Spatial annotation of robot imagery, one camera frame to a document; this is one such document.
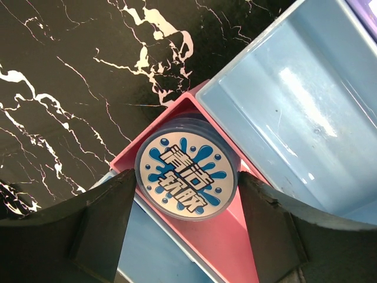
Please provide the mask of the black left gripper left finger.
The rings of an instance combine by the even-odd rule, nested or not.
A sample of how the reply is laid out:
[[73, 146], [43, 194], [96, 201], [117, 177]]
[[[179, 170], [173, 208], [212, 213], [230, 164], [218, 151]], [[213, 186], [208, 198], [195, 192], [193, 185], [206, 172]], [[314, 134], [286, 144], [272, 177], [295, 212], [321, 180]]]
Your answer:
[[133, 169], [47, 209], [1, 220], [1, 282], [115, 282]]

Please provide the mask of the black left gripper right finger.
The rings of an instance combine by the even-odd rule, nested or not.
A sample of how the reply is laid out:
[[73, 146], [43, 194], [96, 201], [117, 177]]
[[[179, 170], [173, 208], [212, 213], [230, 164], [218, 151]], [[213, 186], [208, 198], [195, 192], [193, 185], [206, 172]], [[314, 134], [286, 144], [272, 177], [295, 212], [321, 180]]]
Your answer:
[[313, 208], [248, 172], [238, 180], [260, 282], [376, 282], [376, 226]]

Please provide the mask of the pink bin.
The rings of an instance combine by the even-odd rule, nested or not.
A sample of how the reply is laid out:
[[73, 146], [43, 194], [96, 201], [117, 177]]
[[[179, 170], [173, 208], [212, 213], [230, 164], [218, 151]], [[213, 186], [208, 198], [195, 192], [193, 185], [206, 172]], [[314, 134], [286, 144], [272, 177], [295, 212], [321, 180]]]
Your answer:
[[[171, 103], [145, 130], [143, 130], [110, 163], [120, 173], [134, 167], [137, 150], [163, 123], [174, 116], [199, 112], [229, 141], [226, 133], [216, 124], [196, 100], [196, 93], [205, 86], [201, 83], [183, 93]], [[184, 221], [160, 212], [140, 189], [135, 191], [138, 205], [214, 282], [258, 282], [252, 247], [249, 241], [240, 195], [237, 193], [230, 206], [221, 214], [205, 221]]]

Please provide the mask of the purple bin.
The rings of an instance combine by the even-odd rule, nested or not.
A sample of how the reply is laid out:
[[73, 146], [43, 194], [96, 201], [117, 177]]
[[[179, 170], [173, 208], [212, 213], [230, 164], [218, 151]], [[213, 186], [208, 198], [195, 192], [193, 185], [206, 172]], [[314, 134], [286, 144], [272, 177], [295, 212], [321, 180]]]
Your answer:
[[376, 3], [377, 0], [346, 0], [363, 24], [376, 34]]

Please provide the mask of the light blue bin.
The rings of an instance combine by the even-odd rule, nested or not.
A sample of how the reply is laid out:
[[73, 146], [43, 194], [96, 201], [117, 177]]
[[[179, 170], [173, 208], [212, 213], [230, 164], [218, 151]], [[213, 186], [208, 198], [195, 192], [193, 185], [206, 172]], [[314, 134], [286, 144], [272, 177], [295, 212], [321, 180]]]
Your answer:
[[128, 282], [222, 282], [136, 193], [117, 276]]

